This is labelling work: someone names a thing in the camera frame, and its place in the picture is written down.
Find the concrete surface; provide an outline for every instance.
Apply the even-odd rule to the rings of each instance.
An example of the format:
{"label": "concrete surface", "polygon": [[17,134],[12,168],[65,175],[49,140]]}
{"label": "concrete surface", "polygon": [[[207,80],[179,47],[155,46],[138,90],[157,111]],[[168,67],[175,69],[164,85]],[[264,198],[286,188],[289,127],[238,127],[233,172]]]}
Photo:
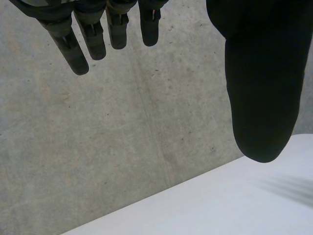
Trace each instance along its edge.
{"label": "concrete surface", "polygon": [[[232,161],[224,39],[205,1],[170,1],[157,46],[69,69],[48,33],[0,2],[0,234],[59,235]],[[74,31],[83,41],[74,22]],[[310,54],[296,133],[313,133]]]}

